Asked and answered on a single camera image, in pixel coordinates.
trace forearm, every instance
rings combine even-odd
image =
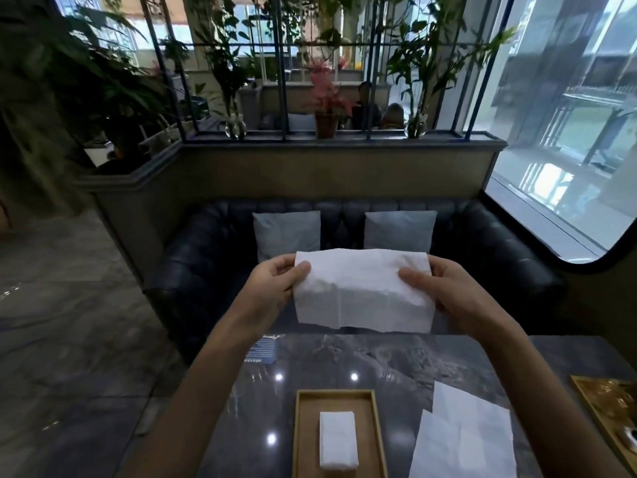
[[[195,476],[251,341],[224,316],[124,476]]]
[[[521,328],[484,347],[546,478],[628,477]]]

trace person's left hand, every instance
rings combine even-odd
[[[259,263],[235,297],[225,318],[255,342],[263,337],[292,298],[292,286],[310,272],[310,263],[294,266],[295,254]]]

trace dark shirt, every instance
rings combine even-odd
[[[376,103],[371,104],[371,109],[373,111],[371,117],[371,127],[378,127],[383,116],[380,113],[380,109],[378,108],[378,105],[376,105]],[[352,128],[354,130],[366,130],[368,117],[369,113],[365,111],[365,104],[361,103],[360,106],[352,107]]]

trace person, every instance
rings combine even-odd
[[[168,409],[123,470],[127,478],[193,477],[243,359],[310,272],[295,255],[257,265],[212,330]],[[628,478],[517,322],[460,265],[429,256],[432,275],[400,278],[429,294],[485,350],[545,478]]]
[[[403,129],[404,110],[401,104],[393,103],[387,106],[383,119],[380,121],[381,129]]]
[[[371,83],[368,81],[359,85],[359,100],[357,105],[352,107],[352,128],[354,130],[367,130],[367,118],[369,118],[367,108],[372,111],[371,127],[378,127],[380,125],[381,113],[378,105],[374,101],[371,101],[369,105],[367,104],[370,89]]]

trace wooden tray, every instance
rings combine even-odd
[[[321,411],[354,411],[359,466],[347,472],[328,472],[319,466]],[[387,478],[374,391],[302,389],[296,394],[292,478]]]
[[[623,424],[627,426],[633,426],[632,420],[626,416],[624,420],[613,420],[599,412],[595,406],[593,406],[593,402],[591,402],[589,396],[587,395],[587,385],[593,383],[595,381],[614,381],[619,384],[628,384],[627,381],[617,380],[617,379],[593,379],[591,377],[580,377],[576,375],[572,375],[571,383],[573,387],[577,391],[577,394],[582,399],[584,403],[584,407],[591,413],[595,424],[600,429],[601,434],[604,436],[604,439],[608,442],[610,448],[615,452],[617,458],[626,466],[630,471],[632,471],[633,475],[637,477],[637,454],[634,454],[632,451],[628,450],[625,445],[620,441],[617,437],[615,430],[619,424]]]

